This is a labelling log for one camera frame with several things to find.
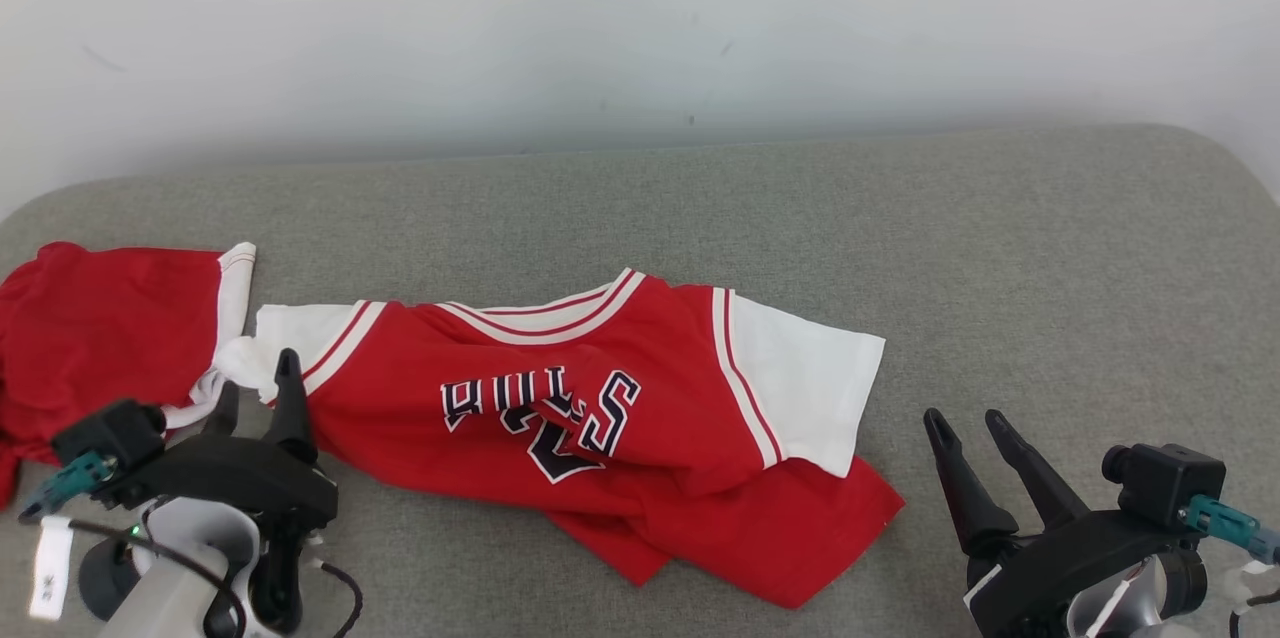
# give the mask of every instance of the white wall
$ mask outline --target white wall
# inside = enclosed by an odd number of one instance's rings
[[[1280,0],[0,0],[0,215],[197,161],[1198,129],[1280,192]]]

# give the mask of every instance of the white label tag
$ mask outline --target white label tag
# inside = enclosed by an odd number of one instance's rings
[[[991,573],[988,573],[987,575],[983,575],[982,579],[979,579],[977,583],[973,584],[973,588],[969,588],[969,592],[964,594],[964,607],[966,607],[966,609],[969,607],[969,603],[973,602],[973,597],[978,594],[978,591],[982,591],[983,588],[986,588],[987,583],[991,583],[992,578],[996,578],[997,575],[1000,575],[1000,570],[1001,570],[1001,566],[996,565],[996,568],[991,569]]]
[[[63,618],[67,583],[72,574],[72,519],[49,515],[40,521],[40,544],[36,546],[36,584],[31,592],[31,618],[58,620]]]

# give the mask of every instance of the red fabric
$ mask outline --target red fabric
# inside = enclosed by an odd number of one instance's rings
[[[367,333],[348,324],[303,366],[317,441],[396,486],[549,511],[634,583],[675,556],[797,607],[902,501],[860,460],[844,479],[803,460],[762,470],[712,345],[712,291],[645,278],[589,334],[513,333],[539,345],[499,341],[458,306],[360,306],[351,324],[380,310]],[[488,325],[503,311],[463,313]],[[609,451],[588,450],[584,434],[621,424],[604,401],[626,392],[611,392],[618,372],[639,386],[625,429]]]
[[[219,254],[50,243],[0,284],[0,507],[19,459],[113,401],[187,405],[218,329]]]
[[[625,518],[547,511],[547,518],[635,585],[644,585],[671,556],[636,534]]]

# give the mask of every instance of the white sleeve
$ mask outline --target white sleeve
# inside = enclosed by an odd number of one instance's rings
[[[257,246],[253,243],[238,243],[233,250],[219,256],[218,265],[221,274],[218,282],[218,337],[214,339],[214,355],[209,359],[209,370],[196,379],[196,384],[187,392],[191,405],[183,407],[161,406],[165,425],[169,429],[191,425],[212,413],[218,405],[223,383],[227,382],[227,377],[215,365],[218,351],[244,332],[248,291],[253,282],[253,263],[256,260]]]
[[[376,310],[361,311],[370,305]],[[214,359],[227,378],[259,392],[259,400],[275,400],[275,364],[280,351],[293,348],[303,370],[307,391],[319,387],[369,331],[383,304],[356,305],[264,305],[257,311],[257,331],[228,341]]]
[[[728,313],[732,364],[778,457],[845,478],[884,338],[819,325],[732,292]]]

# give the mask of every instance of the red stripe trim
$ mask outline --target red stripe trim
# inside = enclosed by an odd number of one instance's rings
[[[329,350],[325,351],[323,356],[320,356],[320,360],[317,360],[315,365],[312,365],[311,368],[306,369],[306,372],[302,373],[303,380],[306,380],[312,373],[319,370],[320,366],[324,365],[324,361],[329,360],[329,357],[333,356],[333,352],[337,351],[338,346],[340,346],[342,342],[347,339],[347,336],[351,334],[352,328],[356,328],[356,324],[360,323],[360,316],[365,315],[365,311],[367,309],[369,309],[369,301],[365,301],[365,305],[360,306],[360,310],[356,311],[356,315],[353,315],[351,318],[351,322],[347,323],[347,327],[343,328],[342,334],[338,336],[338,339],[333,342],[333,346],[329,346]]]
[[[502,323],[494,323],[493,320],[489,320],[488,318],[485,318],[480,313],[476,313],[475,310],[472,310],[472,309],[470,309],[470,307],[467,307],[465,305],[460,305],[460,304],[447,304],[447,305],[449,307],[461,310],[462,313],[470,315],[471,318],[475,318],[476,320],[479,320],[480,323],[484,323],[485,325],[490,325],[490,327],[497,328],[499,331],[503,331],[503,332],[507,332],[507,333],[512,333],[515,336],[553,336],[556,333],[561,333],[561,332],[568,331],[571,328],[577,328],[579,325],[581,325],[581,324],[591,320],[593,318],[595,318],[595,315],[603,314],[603,311],[609,306],[609,304],[613,302],[613,299],[616,299],[618,296],[618,293],[622,292],[622,287],[627,284],[627,281],[630,281],[632,275],[635,275],[635,270],[627,269],[627,272],[626,272],[626,274],[623,274],[622,279],[618,281],[612,287],[612,291],[609,292],[608,297],[604,299],[604,302],[602,302],[599,306],[596,306],[596,309],[593,310],[586,316],[584,316],[584,318],[581,318],[579,320],[575,320],[573,323],[570,323],[567,325],[557,325],[557,328],[549,328],[547,331],[517,331],[517,329],[515,329],[515,328],[512,328],[509,325],[503,325]]]
[[[559,310],[562,307],[570,307],[570,306],[585,304],[586,301],[594,301],[595,299],[603,296],[604,292],[608,292],[608,290],[609,290],[609,287],[605,286],[605,287],[600,288],[599,291],[594,291],[594,292],[591,292],[589,295],[585,295],[585,296],[582,296],[580,299],[573,299],[573,300],[563,301],[563,302],[548,304],[548,305],[545,305],[543,307],[520,307],[520,309],[509,309],[509,310],[480,310],[477,313],[483,313],[485,315],[536,315],[539,313],[550,313],[553,310]]]
[[[733,374],[737,379],[742,382],[742,387],[746,388],[746,397],[751,400],[751,410],[755,411],[755,418],[760,420],[760,427],[764,428],[764,433],[769,437],[769,445],[773,446],[773,462],[782,461],[782,451],[778,448],[778,439],[773,437],[773,429],[769,428],[769,421],[764,420],[764,414],[760,413],[760,405],[755,401],[755,393],[751,392],[751,384],[746,382],[746,377],[742,375],[741,370],[737,369],[737,363],[733,361],[733,343],[728,332],[728,311],[730,300],[732,299],[732,292],[724,290],[724,352],[728,354],[728,366],[733,369]]]

